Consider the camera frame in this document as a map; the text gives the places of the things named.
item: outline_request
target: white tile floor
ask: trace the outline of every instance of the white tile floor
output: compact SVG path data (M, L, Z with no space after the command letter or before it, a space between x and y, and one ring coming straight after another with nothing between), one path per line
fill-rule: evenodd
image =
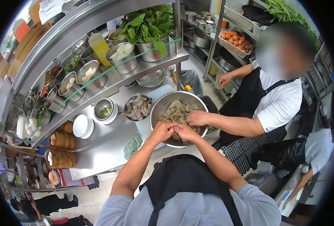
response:
M203 88L203 94L209 96L212 101L215 103L217 108L219 109L224 103L224 99L222 98L221 94L214 88L214 84L211 82L203 82L203 73L204 68L201 67L197 61L192 57L189 56L189 59L187 61L183 61L181 63L181 69L185 70L195 70L200 78L200 81L202 82L202 88ZM214 134L211 134L208 137L208 142L210 144L213 144L215 141L217 141L219 137L219 131L215 132ZM154 163L161 162L163 158L170 157L177 154L191 154L199 159L203 160L203 157L199 150L196 148L196 146L191 146L183 149L176 149L165 156L162 156L159 159L150 161L147 165L147 169L143 175L141 184L144 183L152 174L154 170ZM59 212L51 213L51 218L59 218L59 217L68 217L73 218L77 217L79 215L83 215L85 218L89 219L92 223L95 222L97 215L100 213L100 210L102 208L102 205L106 201L106 199L110 195L111 187L113 185L113 182L115 181L115 178L117 177L119 173L119 170L116 170L115 173L108 173L108 174L101 174L98 175L98 179L100 181L99 188L95 188L92 190L89 190L87 186L79 187L67 191L60 191L60 192L51 192L51 193L33 193L34 199L40 199L42 197L45 197L47 195L57 194L59 198L62 198L64 196L64 193L67 194L69 201L72 200L73 195L76 195L79 199L79 206L73 207L70 209L61 209ZM134 196L136 196L139 193L139 190L134 193Z

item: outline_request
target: white cutting board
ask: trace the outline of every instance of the white cutting board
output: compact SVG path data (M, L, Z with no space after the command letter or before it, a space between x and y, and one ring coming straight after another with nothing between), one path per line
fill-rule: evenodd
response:
M161 86L160 88L157 88L157 89L155 89L155 90L153 90L149 93L146 93L146 96L152 98L152 106L154 106L155 103L158 101L158 99L160 97L162 97L166 93L170 93L170 92L173 92L173 91L175 91L175 89L172 88L172 86L164 85L164 86ZM149 135L151 135L151 132L152 132L151 126L149 124L149 117L150 116L148 115L145 120L138 121L138 122L135 123L137 125L139 134L141 135L143 141L145 141L149 137ZM155 150L158 149L158 148L163 147L164 145L165 145L164 143L160 143L159 145L157 145Z

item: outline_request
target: green string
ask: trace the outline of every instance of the green string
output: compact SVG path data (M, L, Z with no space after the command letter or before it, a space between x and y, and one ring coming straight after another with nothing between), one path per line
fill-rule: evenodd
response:
M173 41L171 41L171 42L169 42L169 43L166 43L166 44L164 44L165 46L167 46L167 45L170 45L170 44L172 44L172 43L175 43L175 42L181 42L182 41L182 39L181 38L178 38L178 39L176 39L176 40L173 40ZM98 75L97 77L95 77L95 78L93 78L92 80L90 80L89 82L87 82L85 85L83 85L82 87L80 87L77 91L75 91L73 94L71 94L68 98L66 98L66 100L65 101L63 101L50 115L48 115L46 118L44 118L44 120L42 120L42 122L41 122L41 124L38 126L38 128L44 123L44 121L45 120L47 120L47 118L48 117L50 117L61 105L63 105L65 102L67 102L71 97L73 97L76 93L78 93L80 90L82 90L83 88L85 88L87 85L89 85L90 83L92 83L93 81L95 81L95 80L97 80L98 78L100 78L101 76L103 76L103 75L105 75L106 73L108 73L109 71L111 71L112 69L114 69L114 68L116 68L116 67L118 67L119 65L122 65L122 64L124 64L124 63L126 63L126 62L128 62L128 61L130 61L130 60L133 60L133 59L135 59L135 58L137 58L137 57L139 57L139 56L142 56L143 54L146 54L146 53L149 53L149 52L152 52L152 51L154 51L154 50L156 50L155 48L153 48L153 49L151 49L151 50L148 50L148 51L146 51L146 52L142 52L142 53L140 53L140 54L138 54L138 55L136 55L136 56L134 56L134 57L131 57L131 58L129 58L128 60L125 60L125 61L123 61L123 62L121 62L120 64L118 64L118 65L116 65L116 66L113 66L113 67L111 67L110 69L108 69L108 70L106 70L105 72L103 72L103 73L101 73L100 75ZM26 143L26 141L28 140L28 139L30 139L33 135L34 135L34 133L36 132L36 130L29 136L29 138L25 138L24 139L24 142Z

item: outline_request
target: stack of bamboo steamers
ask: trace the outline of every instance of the stack of bamboo steamers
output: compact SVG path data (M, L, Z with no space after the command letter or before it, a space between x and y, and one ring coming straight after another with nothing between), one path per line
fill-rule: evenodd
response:
M66 121L50 135L49 143L51 148L45 152L45 159L51 169L76 167L77 158L73 152L69 152L75 145L72 133L73 123Z

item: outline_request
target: yellow squeeze bottle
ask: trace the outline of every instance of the yellow squeeze bottle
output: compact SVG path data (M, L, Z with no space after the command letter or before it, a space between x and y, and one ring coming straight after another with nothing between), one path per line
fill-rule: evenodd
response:
M93 34L89 38L89 44L103 65L109 66L110 63L105 59L106 53L109 51L109 46L103 36L100 33Z

